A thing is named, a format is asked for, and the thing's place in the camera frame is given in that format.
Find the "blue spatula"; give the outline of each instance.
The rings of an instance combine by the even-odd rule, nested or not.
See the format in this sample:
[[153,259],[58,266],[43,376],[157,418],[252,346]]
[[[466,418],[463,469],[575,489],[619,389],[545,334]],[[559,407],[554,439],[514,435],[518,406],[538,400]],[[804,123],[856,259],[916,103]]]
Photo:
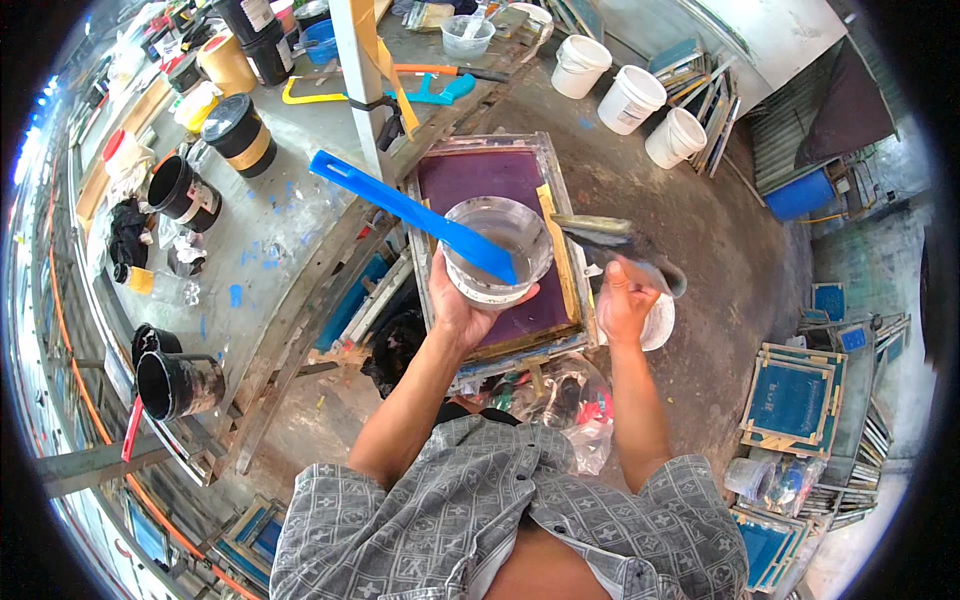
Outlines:
[[319,150],[310,161],[310,171],[342,185],[357,196],[395,214],[415,228],[421,228],[468,263],[492,276],[516,285],[513,260],[503,250],[473,229],[446,219],[426,206],[407,198],[383,181],[378,181],[341,159]]

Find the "red handle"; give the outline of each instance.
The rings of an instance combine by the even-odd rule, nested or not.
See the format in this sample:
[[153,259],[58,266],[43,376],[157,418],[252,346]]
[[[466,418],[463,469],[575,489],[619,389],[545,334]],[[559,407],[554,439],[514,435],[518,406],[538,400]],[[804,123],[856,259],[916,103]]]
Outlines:
[[120,450],[120,458],[125,463],[130,461],[133,454],[133,440],[136,439],[136,428],[140,426],[140,418],[143,416],[143,401],[140,400],[140,394],[136,395],[136,401],[133,403],[133,410],[130,413],[130,422],[127,423],[127,435],[123,439],[123,448]]

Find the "hand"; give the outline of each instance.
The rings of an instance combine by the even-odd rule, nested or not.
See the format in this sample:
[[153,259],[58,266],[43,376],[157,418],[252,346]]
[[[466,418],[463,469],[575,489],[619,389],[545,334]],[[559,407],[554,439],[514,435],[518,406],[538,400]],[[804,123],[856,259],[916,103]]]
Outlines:
[[[431,269],[429,288],[435,316],[434,329],[449,336],[454,348],[467,354],[487,336],[503,310],[482,310],[470,306],[467,297],[460,293],[446,274],[446,258],[440,247],[433,254]],[[528,301],[539,290],[540,285],[534,283],[520,302]]]
[[607,265],[597,302],[597,323],[611,348],[639,344],[647,314],[659,297],[657,290],[632,283],[618,261]]

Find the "yellow container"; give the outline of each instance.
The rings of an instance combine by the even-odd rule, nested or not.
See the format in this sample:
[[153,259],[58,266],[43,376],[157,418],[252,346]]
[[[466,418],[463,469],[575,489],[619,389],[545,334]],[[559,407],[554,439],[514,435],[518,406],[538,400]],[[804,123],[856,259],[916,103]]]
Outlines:
[[216,94],[208,86],[201,84],[180,101],[177,111],[174,112],[174,121],[186,127],[189,132],[199,133],[206,116],[218,104],[220,101]]

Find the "blue barrel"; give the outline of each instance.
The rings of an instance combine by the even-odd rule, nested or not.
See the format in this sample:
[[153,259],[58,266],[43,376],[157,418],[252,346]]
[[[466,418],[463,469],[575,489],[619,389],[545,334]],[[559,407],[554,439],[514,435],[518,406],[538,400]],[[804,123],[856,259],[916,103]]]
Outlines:
[[774,216],[792,221],[820,208],[833,198],[833,186],[823,169],[817,169],[763,197]]

